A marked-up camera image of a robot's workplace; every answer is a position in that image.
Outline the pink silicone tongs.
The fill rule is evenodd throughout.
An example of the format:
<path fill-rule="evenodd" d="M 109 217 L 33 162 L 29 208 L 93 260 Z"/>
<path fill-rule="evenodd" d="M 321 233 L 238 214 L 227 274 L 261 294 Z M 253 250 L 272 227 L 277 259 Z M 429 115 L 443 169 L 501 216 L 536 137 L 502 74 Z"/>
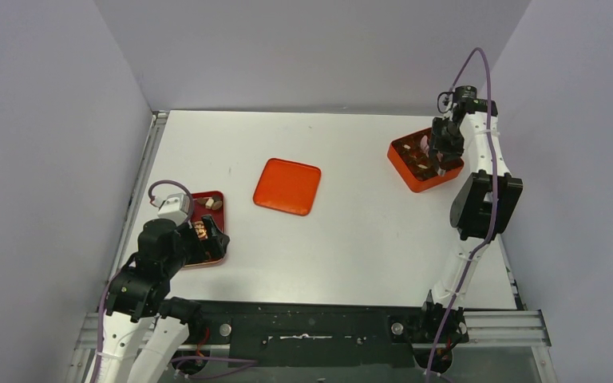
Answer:
<path fill-rule="evenodd" d="M 421 138 L 420 148 L 423 152 L 429 151 L 429 137 L 428 136 L 423 136 Z"/>

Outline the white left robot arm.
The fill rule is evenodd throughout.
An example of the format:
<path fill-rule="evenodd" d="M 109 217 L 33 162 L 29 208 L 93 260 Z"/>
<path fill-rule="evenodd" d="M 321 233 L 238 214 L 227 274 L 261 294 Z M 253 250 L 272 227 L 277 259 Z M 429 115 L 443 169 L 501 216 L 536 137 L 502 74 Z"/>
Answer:
<path fill-rule="evenodd" d="M 229 242 L 212 215 L 144 224 L 101 299 L 92 382 L 157 382 L 181 345 L 206 338 L 201 304 L 170 297 L 171 281 L 186 266 L 220 261 Z"/>

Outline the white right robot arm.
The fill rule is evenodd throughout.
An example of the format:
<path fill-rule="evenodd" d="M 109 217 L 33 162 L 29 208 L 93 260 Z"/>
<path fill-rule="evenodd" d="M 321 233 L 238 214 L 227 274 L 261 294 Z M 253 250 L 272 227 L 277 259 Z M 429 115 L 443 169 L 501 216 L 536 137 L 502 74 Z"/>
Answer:
<path fill-rule="evenodd" d="M 450 225 L 457 232 L 454 252 L 430 291 L 435 305 L 457 311 L 477 264 L 489 244 L 502 234 L 523 191 L 504 161 L 496 103 L 477 96 L 471 85 L 449 91 L 443 115 L 433 119 L 427 154 L 440 176 L 462 163 L 465 182 L 453 200 Z"/>

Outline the orange compartment chocolate box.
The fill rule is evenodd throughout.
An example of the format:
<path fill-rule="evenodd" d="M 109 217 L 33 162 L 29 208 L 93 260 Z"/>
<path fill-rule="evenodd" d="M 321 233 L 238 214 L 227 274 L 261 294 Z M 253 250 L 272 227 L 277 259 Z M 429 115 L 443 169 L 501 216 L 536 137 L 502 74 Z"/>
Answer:
<path fill-rule="evenodd" d="M 428 136 L 430 139 L 431 128 L 425 128 L 393 140 L 387 152 L 387 157 L 397 173 L 404 180 L 410 191 L 416 193 L 455 179 L 465 166 L 465 162 L 462 159 L 452 160 L 446 164 L 445 173 L 442 176 L 439 175 L 429 160 L 428 152 L 423 152 L 420 148 L 423 136 Z M 411 149 L 405 150 L 402 147 L 403 144 L 408 144 Z M 429 169 L 420 169 L 417 164 L 424 164 Z"/>

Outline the red chocolate tray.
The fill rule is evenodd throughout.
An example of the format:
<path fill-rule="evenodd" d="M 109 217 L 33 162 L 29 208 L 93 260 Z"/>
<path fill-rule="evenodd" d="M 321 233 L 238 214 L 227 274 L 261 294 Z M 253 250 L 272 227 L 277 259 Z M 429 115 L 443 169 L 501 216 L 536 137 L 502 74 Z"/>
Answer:
<path fill-rule="evenodd" d="M 225 229 L 225 201 L 221 191 L 202 191 L 192 194 L 194 199 L 194 215 L 191 219 L 192 234 L 196 236 L 193 240 L 193 252 L 185 264 L 185 267 L 202 267 L 209 266 L 217 262 L 209 262 L 208 255 L 203 245 L 203 240 L 206 239 L 206 230 L 203 224 L 203 216 L 211 215 L 218 227 L 226 234 Z"/>

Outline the orange box lid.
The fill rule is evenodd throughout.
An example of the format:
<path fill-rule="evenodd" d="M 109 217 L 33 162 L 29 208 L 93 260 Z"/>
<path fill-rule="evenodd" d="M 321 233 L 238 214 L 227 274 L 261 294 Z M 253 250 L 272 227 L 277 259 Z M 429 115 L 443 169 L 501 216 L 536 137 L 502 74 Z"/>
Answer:
<path fill-rule="evenodd" d="M 319 168 L 270 158 L 259 177 L 252 200 L 255 205 L 287 214 L 309 215 L 322 177 Z"/>

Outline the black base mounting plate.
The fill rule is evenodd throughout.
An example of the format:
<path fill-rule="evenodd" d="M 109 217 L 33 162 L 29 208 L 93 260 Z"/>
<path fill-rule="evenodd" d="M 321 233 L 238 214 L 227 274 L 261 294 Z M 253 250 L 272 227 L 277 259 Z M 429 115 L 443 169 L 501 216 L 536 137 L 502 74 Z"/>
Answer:
<path fill-rule="evenodd" d="M 166 361 L 192 370 L 214 361 L 233 367 L 431 366 L 442 371 L 453 349 L 469 341 L 465 312 L 426 303 L 403 306 L 332 306 L 188 302 L 169 299 L 156 317 L 172 319 L 188 334 Z"/>

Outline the aluminium table edge rail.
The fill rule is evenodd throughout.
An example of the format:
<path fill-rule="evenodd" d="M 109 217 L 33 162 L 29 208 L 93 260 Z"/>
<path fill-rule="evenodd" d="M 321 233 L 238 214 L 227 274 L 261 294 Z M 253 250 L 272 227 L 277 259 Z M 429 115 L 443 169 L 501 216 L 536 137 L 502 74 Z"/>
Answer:
<path fill-rule="evenodd" d="M 128 210 L 125 216 L 125 223 L 123 228 L 129 231 L 129 228 L 132 226 L 136 211 L 139 208 L 141 196 L 145 190 L 145 182 L 147 180 L 147 174 L 149 172 L 148 168 L 150 167 L 154 149 L 157 146 L 157 141 L 160 137 L 160 132 L 165 126 L 170 112 L 165 110 L 154 111 L 152 113 L 152 121 L 151 125 L 148 129 L 146 141 L 144 143 L 143 151 L 140 157 L 140 163 L 136 175 L 136 179 L 130 194 Z"/>

